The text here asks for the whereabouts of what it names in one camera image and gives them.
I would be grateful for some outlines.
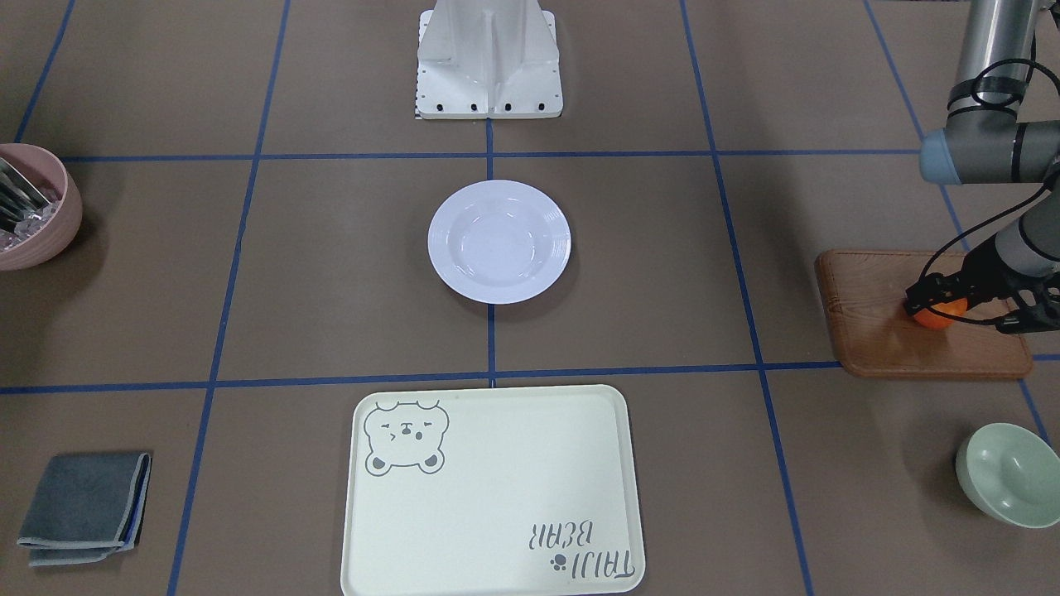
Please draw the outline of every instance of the green bowl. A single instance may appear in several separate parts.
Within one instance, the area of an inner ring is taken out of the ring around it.
[[[987,424],[960,445],[960,488],[991,518],[1025,528],[1060,521],[1060,457],[1014,424]]]

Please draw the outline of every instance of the blue tape line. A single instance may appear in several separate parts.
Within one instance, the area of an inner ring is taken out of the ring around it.
[[[890,74],[895,77],[895,83],[898,84],[898,90],[902,94],[902,101],[905,102],[905,109],[909,112],[909,118],[913,120],[913,127],[917,130],[917,138],[921,141],[924,140],[923,129],[920,128],[920,120],[917,119],[917,112],[913,109],[913,102],[909,101],[909,94],[905,92],[905,85],[902,84],[902,77],[898,74],[898,67],[895,66],[895,58],[890,55],[890,49],[887,48],[887,40],[883,37],[883,30],[880,28],[879,21],[876,20],[876,13],[872,12],[872,6],[869,4],[868,0],[862,0],[862,4],[865,5],[865,12],[868,13],[868,20],[872,21],[872,29],[876,30],[876,38],[880,40],[880,47],[883,48],[883,55],[887,58],[887,66],[890,67]]]
[[[764,370],[822,370],[827,368],[843,368],[843,365],[836,361],[762,364]]]
[[[363,374],[349,376],[304,376],[278,379],[230,379],[163,383],[113,383],[101,385],[41,385],[26,387],[0,387],[0,396],[95,393],[110,391],[161,391],[171,389],[237,389],[252,387],[300,387],[312,385],[357,385],[365,383],[419,383],[438,381],[478,381],[491,376],[504,379],[538,379],[549,376],[606,376],[626,374],[689,374],[714,372],[742,372],[763,370],[819,370],[842,368],[837,362],[788,362],[757,364],[708,364],[677,366],[628,366],[610,368],[561,368],[469,372],[426,372],[413,374]]]
[[[184,560],[184,545],[188,539],[188,524],[192,519],[192,506],[195,504],[195,489],[198,486],[198,471],[202,462],[202,449],[206,446],[206,432],[210,424],[210,411],[213,409],[213,387],[206,390],[202,401],[202,414],[199,417],[198,435],[195,437],[195,454],[192,456],[192,470],[188,477],[188,490],[184,492],[184,507],[180,514],[180,530],[177,533],[177,545],[173,551],[173,567],[170,569],[170,584],[166,596],[176,596],[177,580],[180,578],[180,565]]]
[[[493,120],[485,119],[485,179],[493,179]],[[490,304],[485,310],[485,353],[487,367],[490,372],[490,387],[497,386],[497,322],[496,306]]]
[[[719,151],[591,151],[591,152],[492,152],[484,153],[263,153],[215,155],[69,155],[60,157],[66,163],[153,162],[153,161],[261,161],[296,160],[356,160],[356,159],[482,159],[488,160],[487,173],[495,159],[558,158],[558,157],[709,157],[721,156],[783,156],[783,155],[917,155],[919,150],[865,148],[865,150],[719,150]]]
[[[795,508],[795,494],[792,491],[791,476],[788,473],[784,444],[780,439],[780,424],[777,422],[777,413],[773,407],[773,396],[770,391],[770,382],[764,369],[758,371],[758,380],[762,384],[762,393],[765,396],[765,415],[770,419],[770,433],[773,435],[773,449],[777,456],[777,467],[780,469],[780,484],[783,486],[784,501],[788,503],[788,516],[792,524],[792,536],[795,539],[795,548],[798,550],[799,567],[802,571],[802,583],[806,586],[807,596],[813,596],[813,578],[810,576],[810,563],[807,560],[806,548],[802,544],[802,529],[799,526],[798,511]]]
[[[40,77],[37,78],[37,86],[33,88],[33,94],[30,95],[30,103],[25,106],[25,112],[22,113],[22,122],[18,125],[18,132],[15,133],[15,142],[22,142],[22,136],[25,135],[25,128],[30,125],[30,118],[33,117],[33,110],[37,108],[37,102],[40,100],[40,92],[45,89],[45,81],[48,80],[48,73],[52,71],[52,64],[55,63],[55,55],[59,52],[59,46],[63,43],[63,38],[66,37],[66,28],[70,24],[70,15],[73,14],[73,4],[75,0],[70,0],[67,3],[66,13],[63,14],[63,21],[59,23],[59,30],[55,34],[55,41],[52,42],[52,51],[48,53],[48,59],[45,60],[45,68],[40,71]]]
[[[217,381],[218,389],[247,387],[306,387],[314,385],[363,385],[366,383],[422,383],[439,381],[477,381],[488,379],[489,372],[434,372],[423,374],[366,374],[360,376],[308,376],[302,379],[250,379]]]
[[[253,155],[101,155],[66,156],[65,163],[110,163],[110,162],[154,162],[154,161],[250,161]]]
[[[709,151],[510,151],[497,152],[497,158],[550,157],[705,157]]]
[[[485,179],[493,179],[493,120],[485,119]]]
[[[898,73],[898,67],[895,65],[895,59],[890,55],[890,49],[887,47],[887,40],[884,38],[883,29],[880,27],[880,22],[876,19],[876,13],[872,11],[872,5],[868,0],[862,0],[862,4],[865,6],[865,12],[868,14],[868,19],[872,22],[872,29],[876,31],[876,37],[880,41],[880,48],[883,49],[883,55],[887,58],[887,66],[890,67],[890,74],[895,77],[895,83],[898,85],[898,91],[902,94],[902,101],[905,103],[905,109],[909,112],[909,119],[913,121],[913,127],[916,128],[917,138],[923,141],[924,133],[920,127],[920,119],[917,118],[917,112],[913,108],[913,102],[909,101],[909,94],[905,92],[905,85],[902,83],[902,76]],[[946,190],[946,187],[939,186],[938,190],[942,193],[942,200],[946,203],[946,209],[950,212],[950,220],[953,222],[954,229],[957,233],[964,233],[964,228],[960,225],[960,220],[957,217],[957,211],[953,208],[953,201],[950,200],[950,193]],[[968,240],[961,239],[960,245],[964,249],[971,250]]]
[[[866,148],[866,150],[719,150],[722,156],[771,155],[919,155],[920,150]]]
[[[1042,422],[1042,417],[1038,414],[1038,407],[1035,406],[1035,398],[1030,395],[1030,388],[1027,387],[1027,382],[1023,379],[1020,380],[1020,390],[1023,391],[1023,399],[1027,402],[1027,409],[1030,410],[1030,416],[1035,419],[1035,426],[1038,427],[1038,436],[1041,437],[1046,444],[1053,446],[1053,441],[1049,440],[1049,434],[1045,431],[1045,424]]]
[[[276,50],[272,54],[272,68],[269,73],[268,86],[265,89],[265,103],[262,106],[262,117],[258,128],[258,142],[247,179],[247,192],[243,198],[243,212],[240,214],[240,228],[235,235],[235,248],[232,251],[232,264],[228,274],[228,286],[225,291],[225,302],[220,311],[220,322],[217,326],[217,340],[214,345],[213,362],[210,365],[210,386],[206,390],[202,402],[202,415],[199,420],[198,437],[195,441],[195,455],[192,457],[192,469],[188,478],[188,492],[184,495],[184,509],[180,516],[180,529],[177,534],[177,545],[173,555],[173,568],[170,572],[167,596],[175,596],[177,582],[180,579],[180,566],[183,562],[184,544],[188,540],[188,527],[191,523],[192,508],[195,503],[195,488],[198,485],[198,473],[202,461],[202,450],[206,446],[206,436],[210,426],[210,411],[213,408],[214,387],[220,370],[220,356],[225,349],[225,335],[228,330],[228,316],[232,309],[232,296],[235,293],[235,281],[240,271],[240,258],[243,252],[243,236],[247,229],[247,216],[253,199],[254,185],[258,179],[258,166],[261,163],[262,147],[265,144],[265,129],[268,126],[269,108],[272,104],[272,91],[276,88],[277,73],[280,70],[280,56],[283,53],[283,38],[287,30],[287,16],[290,14],[290,0],[284,0],[283,14],[280,16],[280,30],[277,33]]]
[[[481,159],[484,153],[276,153],[262,154],[263,161],[285,159]]]
[[[628,366],[615,368],[558,368],[543,370],[498,370],[497,379],[542,379],[549,376],[620,376],[626,374],[686,374],[695,372],[739,372],[757,370],[753,364],[687,366]]]
[[[0,396],[163,391],[173,389],[206,389],[208,386],[209,383],[206,381],[176,381],[169,383],[101,383],[95,385],[40,385],[36,387],[0,387]]]
[[[765,375],[765,368],[762,360],[761,346],[759,344],[758,331],[755,325],[755,314],[750,305],[750,295],[747,292],[747,282],[743,271],[743,264],[740,259],[740,247],[737,243],[736,228],[732,225],[731,210],[729,209],[728,196],[725,191],[725,178],[722,174],[721,160],[718,156],[718,145],[714,142],[713,125],[710,122],[710,109],[707,104],[707,93],[703,85],[703,75],[700,68],[700,60],[695,53],[695,42],[692,39],[692,28],[688,18],[688,5],[685,0],[681,0],[682,19],[685,23],[685,37],[688,41],[688,53],[692,60],[692,71],[695,73],[695,87],[700,93],[700,107],[703,110],[703,124],[707,132],[707,140],[710,143],[714,165],[714,176],[718,181],[718,194],[721,198],[722,210],[725,214],[725,228],[729,236],[729,245],[732,250],[732,261],[736,264],[737,280],[740,283],[740,295],[743,300],[744,314],[747,318],[747,330],[750,334],[752,349],[755,352],[755,365],[758,369],[758,379],[762,388],[762,397],[765,402],[765,410],[770,420],[770,432],[773,436],[773,448],[776,452],[777,467],[780,471],[780,480],[784,489],[784,498],[788,502],[788,518],[792,526],[792,536],[795,540],[795,549],[798,554],[799,567],[802,572],[802,584],[807,596],[813,596],[813,579],[810,575],[810,565],[806,556],[806,548],[802,545],[802,532],[799,529],[798,512],[795,508],[795,497],[791,488],[791,478],[788,474],[788,464],[784,459],[783,444],[780,440],[780,427],[777,423],[776,413],[773,408],[773,398],[770,392],[768,380]]]

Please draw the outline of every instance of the tray logo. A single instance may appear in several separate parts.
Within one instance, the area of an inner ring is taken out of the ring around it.
[[[449,415],[438,402],[399,402],[391,407],[376,403],[365,417],[369,454],[365,468],[382,476],[393,468],[418,467],[434,474],[445,463],[442,439],[449,427]]]
[[[530,532],[530,550],[552,550],[548,564],[554,572],[566,573],[570,579],[623,579],[637,573],[631,563],[629,548],[599,550],[593,547],[593,521],[534,524]],[[565,553],[556,553],[558,549]]]

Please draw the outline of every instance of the tray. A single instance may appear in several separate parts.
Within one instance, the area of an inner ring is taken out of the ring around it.
[[[346,596],[635,588],[625,399],[585,385],[373,393],[353,415]]]
[[[992,327],[920,327],[902,310],[908,287],[931,252],[829,250],[817,258],[817,280],[835,355],[851,374],[881,379],[1022,379],[1034,361],[1026,340]],[[939,257],[937,269],[958,270],[962,253]],[[1012,308],[1001,300],[969,316],[988,318]]]

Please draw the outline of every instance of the gray cloth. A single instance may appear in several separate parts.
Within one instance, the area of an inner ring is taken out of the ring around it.
[[[30,566],[90,563],[132,548],[149,475],[147,453],[53,457],[19,533]]]

